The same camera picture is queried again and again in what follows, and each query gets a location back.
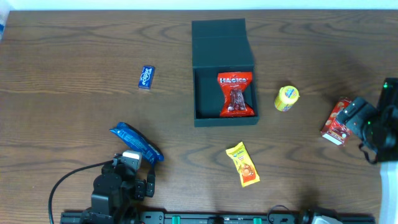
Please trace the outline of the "red Hacks candy bag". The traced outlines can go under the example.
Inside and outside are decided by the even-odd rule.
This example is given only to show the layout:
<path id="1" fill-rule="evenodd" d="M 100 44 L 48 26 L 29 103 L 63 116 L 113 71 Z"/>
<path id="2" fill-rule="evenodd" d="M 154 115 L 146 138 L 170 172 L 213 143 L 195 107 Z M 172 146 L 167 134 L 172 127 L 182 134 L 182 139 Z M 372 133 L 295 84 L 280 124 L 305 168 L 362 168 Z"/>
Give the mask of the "red Hacks candy bag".
<path id="1" fill-rule="evenodd" d="M 218 74 L 218 84 L 224 95 L 220 112 L 223 118 L 254 116 L 254 110 L 245 102 L 243 93 L 252 82 L 252 72 L 224 72 Z"/>

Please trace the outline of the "red Hello Panda box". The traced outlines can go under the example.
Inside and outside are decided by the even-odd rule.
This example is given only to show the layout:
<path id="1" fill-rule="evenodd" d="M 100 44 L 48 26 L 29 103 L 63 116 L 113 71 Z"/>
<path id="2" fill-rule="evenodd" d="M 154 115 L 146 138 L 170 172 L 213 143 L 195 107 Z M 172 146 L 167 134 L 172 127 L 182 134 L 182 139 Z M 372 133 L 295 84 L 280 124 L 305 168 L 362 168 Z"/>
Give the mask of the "red Hello Panda box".
<path id="1" fill-rule="evenodd" d="M 336 120 L 338 114 L 344 111 L 351 102 L 352 100 L 347 97 L 339 98 L 321 130 L 321 136 L 337 146 L 343 146 L 352 134 L 350 129 Z"/>

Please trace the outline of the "blue cookie packet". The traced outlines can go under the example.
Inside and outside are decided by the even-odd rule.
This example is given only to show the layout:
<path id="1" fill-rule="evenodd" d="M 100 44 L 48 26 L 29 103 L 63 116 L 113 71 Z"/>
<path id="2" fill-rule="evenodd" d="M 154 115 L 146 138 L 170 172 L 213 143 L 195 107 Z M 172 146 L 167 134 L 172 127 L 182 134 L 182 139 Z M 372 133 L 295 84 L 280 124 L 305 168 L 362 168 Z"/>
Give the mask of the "blue cookie packet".
<path id="1" fill-rule="evenodd" d="M 109 130 L 120 138 L 130 149 L 140 152 L 143 158 L 152 166 L 164 161 L 163 154 L 152 145 L 145 136 L 127 123 L 119 122 Z"/>

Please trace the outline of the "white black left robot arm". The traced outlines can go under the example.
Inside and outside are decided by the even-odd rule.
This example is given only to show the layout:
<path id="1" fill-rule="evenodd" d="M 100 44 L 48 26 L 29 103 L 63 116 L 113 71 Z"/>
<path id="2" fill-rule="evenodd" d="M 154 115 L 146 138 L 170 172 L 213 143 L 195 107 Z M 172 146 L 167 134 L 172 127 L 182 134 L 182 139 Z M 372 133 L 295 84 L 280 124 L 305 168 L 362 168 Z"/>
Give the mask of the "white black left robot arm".
<path id="1" fill-rule="evenodd" d="M 80 223 L 141 222 L 136 204 L 154 196 L 155 169 L 149 170 L 146 179 L 140 179 L 139 162 L 118 154 L 102 167 L 101 175 L 93 182 L 91 207 L 82 213 Z"/>

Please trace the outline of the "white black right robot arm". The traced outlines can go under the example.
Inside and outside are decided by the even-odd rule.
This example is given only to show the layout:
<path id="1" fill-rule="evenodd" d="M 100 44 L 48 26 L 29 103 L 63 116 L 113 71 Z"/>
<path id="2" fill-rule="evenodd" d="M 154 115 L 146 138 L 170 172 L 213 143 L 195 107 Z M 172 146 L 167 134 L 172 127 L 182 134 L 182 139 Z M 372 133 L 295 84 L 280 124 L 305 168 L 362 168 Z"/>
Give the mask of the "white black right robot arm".
<path id="1" fill-rule="evenodd" d="M 337 116 L 337 122 L 347 126 L 360 138 L 359 149 L 368 147 L 376 153 L 370 164 L 380 164 L 382 200 L 379 223 L 397 223 L 397 102 L 380 98 L 375 108 L 361 97 Z"/>

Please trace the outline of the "yellow Mentos candy bottle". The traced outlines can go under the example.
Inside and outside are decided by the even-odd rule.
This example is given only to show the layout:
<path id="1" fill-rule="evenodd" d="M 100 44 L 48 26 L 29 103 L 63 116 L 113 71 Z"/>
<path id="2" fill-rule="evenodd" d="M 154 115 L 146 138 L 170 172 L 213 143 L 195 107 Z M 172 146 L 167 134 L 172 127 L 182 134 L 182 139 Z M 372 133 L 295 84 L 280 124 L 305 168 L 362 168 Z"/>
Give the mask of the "yellow Mentos candy bottle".
<path id="1" fill-rule="evenodd" d="M 283 86 L 275 98 L 275 108 L 282 112 L 288 111 L 297 102 L 299 97 L 299 91 L 296 87 Z"/>

